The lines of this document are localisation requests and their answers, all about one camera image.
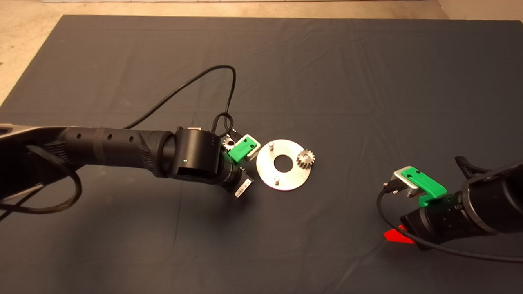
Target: floor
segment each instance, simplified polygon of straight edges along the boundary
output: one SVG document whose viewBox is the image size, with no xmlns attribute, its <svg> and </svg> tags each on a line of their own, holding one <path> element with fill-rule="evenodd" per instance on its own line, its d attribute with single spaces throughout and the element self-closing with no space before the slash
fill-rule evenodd
<svg viewBox="0 0 523 294">
<path fill-rule="evenodd" d="M 42 3 L 0 0 L 0 105 L 64 14 L 523 20 L 523 1 Z"/>
</svg>

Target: black fabric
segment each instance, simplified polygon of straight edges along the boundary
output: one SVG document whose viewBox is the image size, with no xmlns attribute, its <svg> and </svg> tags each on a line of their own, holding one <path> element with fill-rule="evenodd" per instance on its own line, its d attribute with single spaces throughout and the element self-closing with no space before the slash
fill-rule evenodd
<svg viewBox="0 0 523 294">
<path fill-rule="evenodd" d="M 516 21 L 64 16 L 3 106 L 19 125 L 121 128 L 215 64 L 238 71 L 235 129 L 290 139 L 316 162 L 299 189 L 248 194 L 88 166 L 82 199 L 0 223 L 1 293 L 521 293 L 523 267 L 387 243 L 381 184 L 414 165 L 449 191 L 453 157 L 523 157 Z M 209 128 L 230 73 L 212 73 L 139 128 Z M 27 205 L 69 196 L 66 180 Z M 417 200 L 387 196 L 394 219 Z M 523 255 L 523 235 L 447 245 Z"/>
</svg>

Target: barcode label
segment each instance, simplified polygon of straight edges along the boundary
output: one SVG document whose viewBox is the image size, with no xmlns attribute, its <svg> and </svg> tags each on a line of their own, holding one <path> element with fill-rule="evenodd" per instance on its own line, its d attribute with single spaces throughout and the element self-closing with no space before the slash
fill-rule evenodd
<svg viewBox="0 0 523 294">
<path fill-rule="evenodd" d="M 245 182 L 243 182 L 243 184 L 238 188 L 238 190 L 236 190 L 234 196 L 236 196 L 236 198 L 239 198 L 252 182 L 253 181 L 251 181 L 250 179 L 246 179 Z"/>
</svg>

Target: black wire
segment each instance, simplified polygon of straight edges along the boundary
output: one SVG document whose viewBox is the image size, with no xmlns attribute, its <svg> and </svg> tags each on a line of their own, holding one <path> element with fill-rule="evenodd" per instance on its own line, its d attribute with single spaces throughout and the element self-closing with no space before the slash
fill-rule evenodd
<svg viewBox="0 0 523 294">
<path fill-rule="evenodd" d="M 24 204 L 27 200 L 29 200 L 31 197 L 33 197 L 34 195 L 36 195 L 36 193 L 38 193 L 41 189 L 42 189 L 42 188 L 30 192 L 29 194 L 25 195 L 25 196 L 24 196 L 20 201 L 18 201 L 18 202 L 15 203 L 14 205 L 15 205 L 15 206 L 21 206 L 21 205 Z M 12 210 L 7 210 L 7 211 L 5 211 L 4 213 L 2 213 L 2 215 L 0 215 L 0 221 L 3 221 L 3 220 L 4 220 L 5 218 L 7 218 L 11 213 L 13 213 Z"/>
<path fill-rule="evenodd" d="M 475 176 L 474 174 L 484 174 L 490 171 L 490 169 L 472 165 L 465 156 L 456 156 L 454 160 L 467 179 L 472 179 Z"/>
<path fill-rule="evenodd" d="M 381 207 L 381 201 L 383 199 L 383 196 L 386 194 L 386 190 L 382 190 L 378 194 L 378 198 L 376 199 L 376 206 L 378 207 L 378 213 L 380 214 L 381 218 L 393 229 L 397 230 L 400 234 L 403 236 L 412 239 L 416 243 L 419 243 L 421 245 L 427 246 L 428 248 L 432 248 L 441 252 L 458 255 L 462 257 L 468 257 L 468 258 L 475 258 L 475 259 L 481 259 L 484 261 L 495 261 L 495 262 L 504 262 L 504 263 L 523 263 L 523 257 L 519 256 L 497 256 L 497 255 L 487 255 L 487 254 L 480 254 L 480 253 L 473 253 L 473 252 L 467 252 L 467 251 L 461 251 L 453 248 L 448 248 L 445 246 L 441 246 L 436 243 L 432 243 L 426 240 L 423 240 L 415 235 L 412 235 L 408 233 L 407 231 L 398 228 L 395 226 L 392 221 L 387 218 L 385 213 L 383 212 L 383 208 Z"/>
<path fill-rule="evenodd" d="M 38 147 L 38 146 L 33 146 L 33 145 L 28 145 L 28 146 L 26 146 L 26 148 L 30 152 L 36 154 L 37 156 L 41 157 L 42 159 L 44 159 L 47 162 L 49 162 L 50 164 L 52 164 L 54 167 L 56 167 L 58 170 L 63 172 L 65 175 L 69 176 L 74 182 L 74 186 L 75 186 L 74 193 L 69 199 L 67 199 L 66 201 L 64 201 L 58 205 L 55 205 L 55 206 L 34 208 L 34 207 L 19 206 L 18 203 L 14 204 L 14 205 L 0 203 L 0 209 L 7 210 L 7 212 L 14 211 L 14 212 L 31 213 L 31 214 L 46 214 L 46 213 L 59 212 L 59 211 L 65 210 L 65 209 L 73 206 L 78 201 L 78 199 L 80 198 L 80 195 L 82 194 L 82 182 L 80 181 L 80 177 L 78 176 L 78 174 L 74 170 L 69 168 L 67 166 L 67 164 L 61 158 L 59 158 L 58 156 L 56 156 L 52 153 L 47 152 L 43 148 Z"/>
<path fill-rule="evenodd" d="M 220 137 L 220 138 L 223 137 L 223 136 L 225 136 L 225 135 L 227 135 L 227 134 L 229 134 L 229 133 L 231 133 L 232 128 L 233 128 L 233 126 L 234 126 L 234 119 L 232 119 L 232 116 L 231 116 L 230 114 L 228 114 L 227 112 L 222 112 L 222 113 L 218 114 L 218 115 L 214 118 L 214 120 L 213 120 L 213 122 L 212 122 L 211 133 L 216 134 L 216 127 L 218 126 L 218 120 L 219 120 L 220 117 L 222 117 L 222 116 L 224 117 L 225 120 L 228 118 L 228 119 L 231 121 L 231 125 L 225 127 L 225 128 L 226 128 L 225 132 L 223 132 L 222 134 L 220 134 L 220 135 L 218 136 L 218 137 Z"/>
<path fill-rule="evenodd" d="M 226 104 L 226 107 L 225 107 L 225 112 L 229 113 L 229 105 L 231 104 L 232 96 L 234 94 L 234 88 L 236 86 L 236 69 L 233 66 L 228 65 L 228 64 L 220 64 L 220 65 L 215 65 L 213 67 L 210 67 L 210 68 L 206 69 L 205 71 L 201 72 L 197 76 L 195 76 L 195 77 L 191 78 L 190 80 L 186 81 L 185 83 L 183 83 L 176 90 L 172 91 L 167 96 L 165 96 L 159 103 L 157 103 L 153 108 L 151 108 L 149 111 L 147 111 L 139 119 L 137 119 L 134 122 L 130 123 L 129 125 L 125 126 L 124 129 L 132 129 L 132 128 L 136 127 L 138 124 L 143 122 L 151 114 L 153 114 L 155 111 L 157 111 L 162 105 L 164 105 L 167 101 L 169 101 L 169 99 L 171 99 L 174 95 L 178 94 L 178 92 L 183 90 L 185 87 L 187 87 L 190 84 L 194 83 L 195 81 L 197 81 L 198 79 L 200 79 L 204 75 L 206 75 L 206 74 L 208 74 L 208 73 L 210 73 L 212 71 L 218 70 L 218 69 L 229 69 L 229 70 L 232 71 L 232 85 L 231 85 L 231 90 L 229 92 L 229 98 L 227 99 L 227 104 Z M 223 125 L 225 126 L 226 129 L 228 129 L 229 127 L 227 126 L 226 121 L 227 121 L 227 119 L 224 118 Z"/>
</svg>

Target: metal disc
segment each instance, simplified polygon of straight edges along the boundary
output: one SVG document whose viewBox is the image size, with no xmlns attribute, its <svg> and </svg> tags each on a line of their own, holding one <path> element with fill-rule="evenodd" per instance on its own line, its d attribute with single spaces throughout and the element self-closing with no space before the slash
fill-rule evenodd
<svg viewBox="0 0 523 294">
<path fill-rule="evenodd" d="M 272 150 L 269 146 L 271 142 L 273 143 Z M 256 158 L 256 169 L 260 178 L 269 187 L 283 191 L 293 190 L 303 185 L 311 174 L 310 168 L 301 168 L 296 162 L 303 147 L 296 142 L 284 139 L 271 142 L 260 149 Z M 274 166 L 274 159 L 280 155 L 286 155 L 292 160 L 292 169 L 286 173 L 280 172 Z"/>
</svg>

